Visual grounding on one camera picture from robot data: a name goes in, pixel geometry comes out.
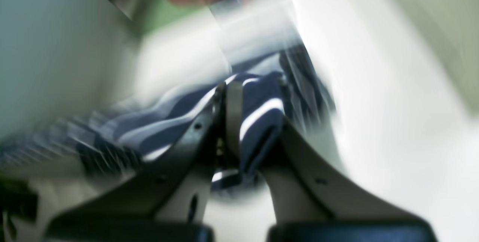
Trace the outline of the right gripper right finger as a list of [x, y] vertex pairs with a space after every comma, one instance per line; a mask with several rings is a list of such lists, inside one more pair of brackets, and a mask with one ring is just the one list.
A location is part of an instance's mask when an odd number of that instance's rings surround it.
[[430, 224], [362, 189], [283, 118], [260, 171], [277, 223], [268, 242], [436, 242]]

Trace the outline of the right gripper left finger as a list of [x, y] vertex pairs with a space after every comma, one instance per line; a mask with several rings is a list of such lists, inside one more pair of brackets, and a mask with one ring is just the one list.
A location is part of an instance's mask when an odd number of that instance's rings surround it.
[[243, 86], [223, 83], [190, 127], [140, 173], [51, 220], [45, 242], [213, 242], [202, 223], [215, 171], [238, 156]]

